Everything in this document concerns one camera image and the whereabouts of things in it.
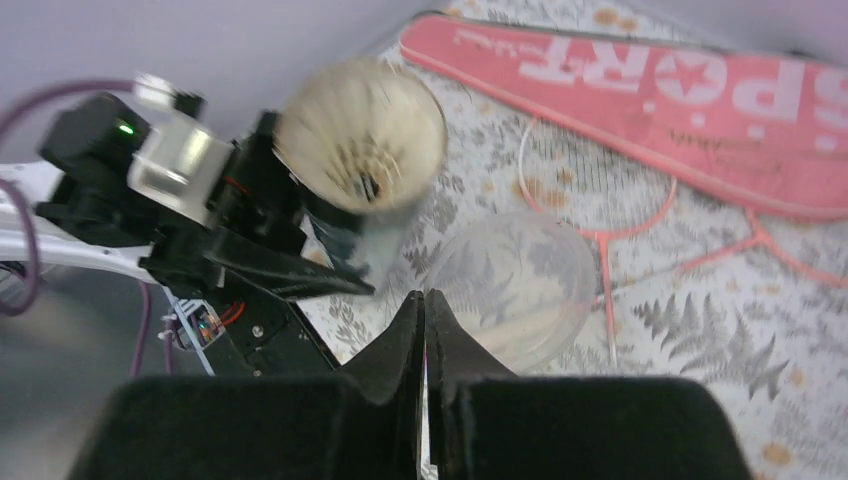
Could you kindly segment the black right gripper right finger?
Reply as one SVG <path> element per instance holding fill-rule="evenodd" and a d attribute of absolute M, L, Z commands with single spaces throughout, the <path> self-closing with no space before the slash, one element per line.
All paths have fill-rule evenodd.
<path fill-rule="evenodd" d="M 430 458 L 443 479 L 749 479 L 723 409 L 677 377 L 521 377 L 425 298 Z"/>

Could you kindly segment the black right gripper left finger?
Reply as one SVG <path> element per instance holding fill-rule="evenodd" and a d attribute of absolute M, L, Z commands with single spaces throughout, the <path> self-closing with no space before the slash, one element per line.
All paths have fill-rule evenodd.
<path fill-rule="evenodd" d="M 106 402 L 73 479 L 418 479 L 424 296 L 338 370 L 152 377 Z"/>

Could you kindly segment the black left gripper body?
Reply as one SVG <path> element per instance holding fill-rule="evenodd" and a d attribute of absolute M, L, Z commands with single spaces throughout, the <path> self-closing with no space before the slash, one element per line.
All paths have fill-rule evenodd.
<path fill-rule="evenodd" d="M 374 287 L 303 257 L 307 235 L 301 195 L 273 151 L 277 113 L 264 111 L 254 130 L 232 141 L 206 205 L 208 226 L 169 227 L 139 261 L 180 298 L 244 301 L 264 292 L 282 301 L 333 294 L 370 295 Z"/>

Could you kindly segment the black shuttlecock tube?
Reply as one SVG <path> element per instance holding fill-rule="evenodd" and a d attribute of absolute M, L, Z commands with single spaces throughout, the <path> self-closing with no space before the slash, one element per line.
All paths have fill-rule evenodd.
<path fill-rule="evenodd" d="M 447 155 L 432 91 L 377 57 L 325 66 L 290 98 L 274 146 L 332 267 L 381 291 Z"/>

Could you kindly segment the white shuttlecock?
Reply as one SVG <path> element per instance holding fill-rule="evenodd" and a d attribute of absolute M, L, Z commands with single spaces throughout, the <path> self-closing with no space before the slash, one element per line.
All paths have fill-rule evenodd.
<path fill-rule="evenodd" d="M 278 157 L 318 198 L 354 214 L 400 210 L 428 194 L 447 154 L 432 91 L 376 57 L 329 65 L 290 99 L 274 130 Z"/>

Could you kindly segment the pink badminton racket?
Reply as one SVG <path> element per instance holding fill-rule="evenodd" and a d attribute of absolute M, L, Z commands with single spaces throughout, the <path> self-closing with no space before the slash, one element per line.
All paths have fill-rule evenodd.
<path fill-rule="evenodd" d="M 527 121 L 515 162 L 525 203 L 597 246 L 609 358 L 617 366 L 609 245 L 662 220 L 678 180 L 538 117 Z"/>
<path fill-rule="evenodd" d="M 678 268 L 679 272 L 688 271 L 706 265 L 710 262 L 718 261 L 724 257 L 729 257 L 743 250 L 748 250 L 756 247 L 763 247 L 768 250 L 773 256 L 780 260 L 784 265 L 794 270 L 796 273 L 836 288 L 847 287 L 847 276 L 839 277 L 835 274 L 817 270 L 812 266 L 801 262 L 796 257 L 792 256 L 781 247 L 778 246 L 773 236 L 767 231 L 765 226 L 760 222 L 756 213 L 752 209 L 746 209 L 745 215 L 747 223 L 751 228 L 751 235 L 729 246 L 723 247 L 714 252 L 708 253 L 701 257 L 695 258 L 681 265 Z"/>

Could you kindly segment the pink racket bag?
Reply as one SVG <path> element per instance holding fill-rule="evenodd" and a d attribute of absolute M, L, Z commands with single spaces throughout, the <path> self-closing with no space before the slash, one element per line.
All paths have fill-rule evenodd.
<path fill-rule="evenodd" d="M 513 27 L 443 14 L 403 57 L 723 200 L 847 215 L 847 73 L 798 57 Z"/>

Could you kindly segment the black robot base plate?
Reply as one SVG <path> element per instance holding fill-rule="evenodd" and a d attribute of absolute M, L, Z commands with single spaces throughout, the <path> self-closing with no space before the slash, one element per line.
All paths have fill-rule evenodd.
<path fill-rule="evenodd" d="M 179 299 L 164 290 L 171 312 L 160 337 L 195 354 L 210 376 L 315 375 L 340 367 L 295 303 L 250 293 L 230 304 Z"/>

